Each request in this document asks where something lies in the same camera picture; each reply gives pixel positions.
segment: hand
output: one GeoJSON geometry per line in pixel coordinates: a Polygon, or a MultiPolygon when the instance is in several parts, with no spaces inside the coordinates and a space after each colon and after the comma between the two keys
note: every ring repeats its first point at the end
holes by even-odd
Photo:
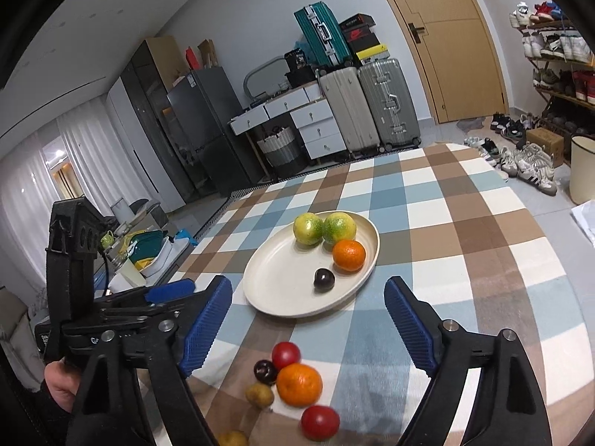
{"type": "Polygon", "coordinates": [[[80,385],[80,371],[67,365],[62,359],[45,366],[44,377],[54,401],[66,412],[72,412],[74,398],[80,385]]]}

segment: sofa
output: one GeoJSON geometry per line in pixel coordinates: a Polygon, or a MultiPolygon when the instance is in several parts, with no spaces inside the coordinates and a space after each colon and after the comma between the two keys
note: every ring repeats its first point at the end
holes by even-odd
{"type": "Polygon", "coordinates": [[[30,391],[38,391],[44,380],[44,362],[32,331],[38,318],[36,314],[31,321],[27,306],[6,288],[0,289],[0,345],[14,374],[30,391]]]}

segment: gray suitcase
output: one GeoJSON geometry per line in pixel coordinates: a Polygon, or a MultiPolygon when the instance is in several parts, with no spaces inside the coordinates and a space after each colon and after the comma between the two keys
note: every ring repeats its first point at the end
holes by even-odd
{"type": "Polygon", "coordinates": [[[399,61],[366,64],[359,69],[359,80],[387,151],[392,146],[419,145],[419,123],[399,61]]]}
{"type": "Polygon", "coordinates": [[[320,77],[320,87],[349,152],[378,147],[380,138],[359,83],[358,71],[346,67],[326,74],[320,77]]]}

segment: white curtain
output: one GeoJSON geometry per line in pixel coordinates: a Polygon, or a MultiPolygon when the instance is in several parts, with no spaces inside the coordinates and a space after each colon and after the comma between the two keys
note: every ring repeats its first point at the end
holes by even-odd
{"type": "Polygon", "coordinates": [[[45,287],[45,248],[60,200],[37,133],[0,161],[0,283],[27,305],[45,287]]]}
{"type": "Polygon", "coordinates": [[[120,198],[128,204],[153,196],[116,134],[101,97],[56,118],[66,152],[87,198],[104,216],[120,198]]]}

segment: potato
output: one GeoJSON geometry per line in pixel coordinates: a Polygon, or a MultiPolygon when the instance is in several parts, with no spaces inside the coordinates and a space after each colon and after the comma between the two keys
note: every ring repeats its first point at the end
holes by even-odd
{"type": "Polygon", "coordinates": [[[242,431],[230,431],[219,435],[219,446],[248,446],[248,438],[242,431]]]}
{"type": "Polygon", "coordinates": [[[251,405],[264,409],[273,403],[275,396],[269,386],[257,382],[246,389],[246,399],[251,405]]]}

